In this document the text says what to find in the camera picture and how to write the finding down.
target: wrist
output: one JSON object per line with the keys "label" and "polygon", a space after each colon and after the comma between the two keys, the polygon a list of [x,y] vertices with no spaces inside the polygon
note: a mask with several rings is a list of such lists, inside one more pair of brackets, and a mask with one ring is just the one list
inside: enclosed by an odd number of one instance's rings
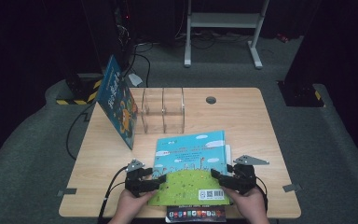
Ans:
{"label": "wrist", "polygon": [[254,218],[249,220],[251,224],[269,224],[269,219],[267,217]]}
{"label": "wrist", "polygon": [[131,223],[131,221],[132,221],[132,218],[114,215],[112,217],[112,219],[110,219],[108,224],[129,224],[129,223]]}

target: yellow black warning tape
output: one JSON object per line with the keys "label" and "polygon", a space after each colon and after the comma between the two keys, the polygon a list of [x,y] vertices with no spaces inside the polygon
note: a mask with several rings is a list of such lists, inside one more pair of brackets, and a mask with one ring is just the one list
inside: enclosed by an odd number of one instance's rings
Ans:
{"label": "yellow black warning tape", "polygon": [[86,99],[57,99],[56,102],[58,105],[87,105],[91,104],[92,101],[97,97],[98,89],[101,86],[101,80],[98,80],[94,83],[94,86],[89,94],[89,97]]}

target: green book cover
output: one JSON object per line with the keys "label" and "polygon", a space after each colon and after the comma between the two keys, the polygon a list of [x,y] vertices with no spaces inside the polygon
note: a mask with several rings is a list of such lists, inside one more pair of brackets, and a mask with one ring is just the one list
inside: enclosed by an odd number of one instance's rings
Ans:
{"label": "green book cover", "polygon": [[167,175],[149,205],[229,204],[211,169],[227,174],[225,132],[160,138],[153,178]]}

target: gray floor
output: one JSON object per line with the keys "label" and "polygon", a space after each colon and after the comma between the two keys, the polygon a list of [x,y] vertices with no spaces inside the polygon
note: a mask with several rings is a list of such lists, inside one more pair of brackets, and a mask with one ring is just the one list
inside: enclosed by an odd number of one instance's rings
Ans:
{"label": "gray floor", "polygon": [[[326,107],[288,107],[276,83],[284,80],[300,43],[301,39],[283,44],[261,38],[257,48],[262,70],[254,68],[244,41],[193,48],[190,68],[183,67],[184,47],[147,45],[138,52],[151,63],[149,87],[261,90],[289,175],[303,188],[296,194],[301,217],[280,223],[358,223],[358,150],[327,90],[315,85]],[[211,42],[193,44],[207,47]],[[145,81],[146,60],[137,57],[134,70]],[[0,223],[96,223],[96,218],[60,217],[58,213],[62,197],[57,193],[65,189],[75,164],[65,149],[66,135],[86,108],[55,104],[63,84],[46,92],[46,106],[26,119],[0,150]],[[81,118],[70,134],[69,148],[75,155],[87,125]]]}

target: metal bracket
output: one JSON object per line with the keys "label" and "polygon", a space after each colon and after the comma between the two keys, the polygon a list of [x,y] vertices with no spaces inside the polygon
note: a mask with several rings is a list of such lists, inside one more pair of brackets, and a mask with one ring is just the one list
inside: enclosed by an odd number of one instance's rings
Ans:
{"label": "metal bracket", "polygon": [[242,165],[268,165],[269,164],[269,161],[263,161],[248,155],[243,155],[241,157],[238,157],[234,162]]}
{"label": "metal bracket", "polygon": [[138,170],[142,167],[144,167],[145,164],[140,162],[140,161],[137,161],[136,159],[133,159],[129,165],[127,166],[127,169],[126,169],[126,172],[131,172],[131,171],[134,171],[134,170]]}
{"label": "metal bracket", "polygon": [[291,184],[291,185],[283,186],[283,190],[286,193],[289,191],[292,191],[292,190],[294,190],[295,192],[298,192],[299,190],[302,190],[302,189],[303,188],[299,184]]}

